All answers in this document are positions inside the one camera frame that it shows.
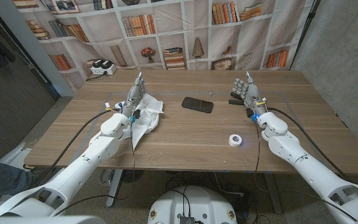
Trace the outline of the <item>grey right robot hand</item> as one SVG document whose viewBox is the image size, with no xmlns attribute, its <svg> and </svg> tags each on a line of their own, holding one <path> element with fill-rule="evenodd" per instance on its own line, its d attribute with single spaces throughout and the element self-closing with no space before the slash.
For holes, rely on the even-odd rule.
<svg viewBox="0 0 358 224">
<path fill-rule="evenodd" d="M 256 118 L 267 112 L 265 101 L 262 100 L 257 85 L 254 83 L 249 71 L 246 71 L 246 80 L 235 79 L 232 90 L 240 96 L 246 108 L 250 109 Z"/>
</svg>

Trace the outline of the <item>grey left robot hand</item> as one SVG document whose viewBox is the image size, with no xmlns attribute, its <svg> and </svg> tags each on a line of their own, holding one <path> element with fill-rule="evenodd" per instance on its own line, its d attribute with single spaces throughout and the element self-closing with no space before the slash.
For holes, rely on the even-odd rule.
<svg viewBox="0 0 358 224">
<path fill-rule="evenodd" d="M 145 93 L 146 88 L 144 79 L 142 78 L 142 72 L 139 72 L 134 84 L 131 86 L 131 89 L 127 94 L 126 100 L 121 109 L 121 113 L 130 118 L 140 103 L 141 99 L 143 99 Z"/>
</svg>

